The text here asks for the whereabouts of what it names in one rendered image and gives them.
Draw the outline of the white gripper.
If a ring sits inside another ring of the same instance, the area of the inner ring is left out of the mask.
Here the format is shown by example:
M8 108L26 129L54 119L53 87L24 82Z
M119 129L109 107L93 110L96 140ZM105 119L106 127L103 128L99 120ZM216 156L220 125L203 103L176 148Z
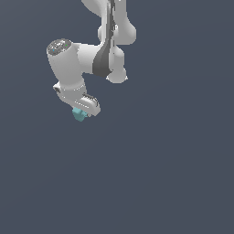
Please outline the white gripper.
M61 86L58 82L53 89L62 101L72 108L85 111L89 116L96 116L101 111L98 100L87 93L84 81L70 87Z

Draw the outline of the small teal block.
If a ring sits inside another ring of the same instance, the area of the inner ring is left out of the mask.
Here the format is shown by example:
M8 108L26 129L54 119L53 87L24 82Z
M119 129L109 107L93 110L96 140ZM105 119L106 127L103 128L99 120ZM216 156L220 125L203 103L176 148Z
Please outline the small teal block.
M79 122L82 122L87 117L87 113L85 111L78 109L76 107L73 108L72 114L74 118Z

